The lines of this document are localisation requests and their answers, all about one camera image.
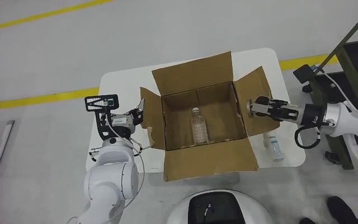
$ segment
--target bottle on table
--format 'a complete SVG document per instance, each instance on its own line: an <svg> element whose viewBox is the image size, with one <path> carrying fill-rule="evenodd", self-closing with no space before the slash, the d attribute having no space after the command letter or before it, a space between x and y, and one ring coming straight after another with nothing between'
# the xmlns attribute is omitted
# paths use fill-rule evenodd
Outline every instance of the bottle on table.
<svg viewBox="0 0 358 224"><path fill-rule="evenodd" d="M195 144L208 143L209 139L205 119L200 116L199 108L192 109L191 129Z"/></svg>
<svg viewBox="0 0 358 224"><path fill-rule="evenodd" d="M277 138L272 132L264 133L263 141L265 143L265 147L270 150L273 161L277 162L284 159Z"/></svg>

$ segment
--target open cardboard box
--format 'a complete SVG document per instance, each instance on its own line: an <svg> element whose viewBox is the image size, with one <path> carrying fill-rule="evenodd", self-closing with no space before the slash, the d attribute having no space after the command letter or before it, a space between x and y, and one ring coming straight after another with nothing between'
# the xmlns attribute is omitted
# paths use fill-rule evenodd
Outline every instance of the open cardboard box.
<svg viewBox="0 0 358 224"><path fill-rule="evenodd" d="M262 67L233 81L231 52L152 71L161 96L140 88L145 98L143 128L152 148L166 151L165 181L232 171L257 170L249 136L274 130L279 122L247 113L247 100L271 97ZM210 142L195 145L190 120L198 107Z"/></svg>

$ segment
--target black shoe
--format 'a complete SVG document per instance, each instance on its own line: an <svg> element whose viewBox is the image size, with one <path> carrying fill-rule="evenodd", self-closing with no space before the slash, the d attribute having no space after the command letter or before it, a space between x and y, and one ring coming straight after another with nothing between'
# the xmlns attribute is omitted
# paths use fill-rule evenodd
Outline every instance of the black shoe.
<svg viewBox="0 0 358 224"><path fill-rule="evenodd" d="M313 222L312 220L310 220L309 218L303 218L300 221L300 224L315 224L315 222Z"/></svg>
<svg viewBox="0 0 358 224"><path fill-rule="evenodd" d="M356 224L357 218L352 209L338 196L327 199L329 212L339 224Z"/></svg>

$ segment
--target white table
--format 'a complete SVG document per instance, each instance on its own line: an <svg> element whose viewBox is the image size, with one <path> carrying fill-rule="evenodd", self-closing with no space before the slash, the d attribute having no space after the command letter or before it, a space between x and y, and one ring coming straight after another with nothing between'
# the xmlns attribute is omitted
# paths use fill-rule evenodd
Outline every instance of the white table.
<svg viewBox="0 0 358 224"><path fill-rule="evenodd" d="M119 108L113 112L125 113L139 104L139 87L145 87L159 95L158 87L152 75L152 70L173 66L187 61L109 72L102 77L99 95L117 94L119 99ZM234 80L238 80L259 66L262 66L265 71L268 84L271 87L273 98L288 102L290 101L285 82L282 77L279 61L276 53L272 49L262 48L246 52L232 53L232 63ZM279 141L282 153L285 157L284 160L280 162L272 161L269 152L265 150L263 145L262 134L249 137L260 168L296 167L300 166L305 161L306 155L304 150L299 148L294 141L294 133L296 130L297 125L288 122L281 122L280 127L275 130L276 138ZM136 131L132 135L132 138L140 142L143 147L149 145L147 130L142 129L140 125L136 126ZM101 147L101 145L102 139L98 135L96 121L94 119L88 150L91 148ZM163 172L163 150L148 148L142 152L142 156L145 163L145 172ZM135 162L137 164L141 164L140 158L136 157ZM89 170L94 164L95 163L91 160L89 155L87 155L86 169ZM138 171L143 172L141 165L138 165Z"/></svg>

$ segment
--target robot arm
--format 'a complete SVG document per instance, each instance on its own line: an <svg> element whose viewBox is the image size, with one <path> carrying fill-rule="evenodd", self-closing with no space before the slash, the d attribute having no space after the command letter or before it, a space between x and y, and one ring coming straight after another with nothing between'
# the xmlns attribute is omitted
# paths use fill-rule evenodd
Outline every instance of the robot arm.
<svg viewBox="0 0 358 224"><path fill-rule="evenodd" d="M96 164L84 179L83 190L88 203L77 223L112 223L114 218L118 219L118 223L125 200L133 200L140 190L133 153L137 150L130 135L135 132L135 126L143 121L144 99L125 114L110 113L110 110L119 107L117 95L86 97L85 103L87 111L96 114L97 129L103 143L101 148L89 152Z"/></svg>
<svg viewBox="0 0 358 224"><path fill-rule="evenodd" d="M305 104L304 107L289 104L286 101L274 100L265 96L260 96L253 103L251 100L247 102L248 115L252 117L269 116L273 120L292 122L302 125L296 131L295 140L301 148L313 148L320 140L320 132L337 137L341 135L357 135L358 136L358 116L355 110L349 108L347 102L338 104L327 104L327 106L318 106L314 104ZM315 128L318 134L317 141L311 146L302 146L297 138L301 130ZM349 138L352 144L355 144L354 136Z"/></svg>

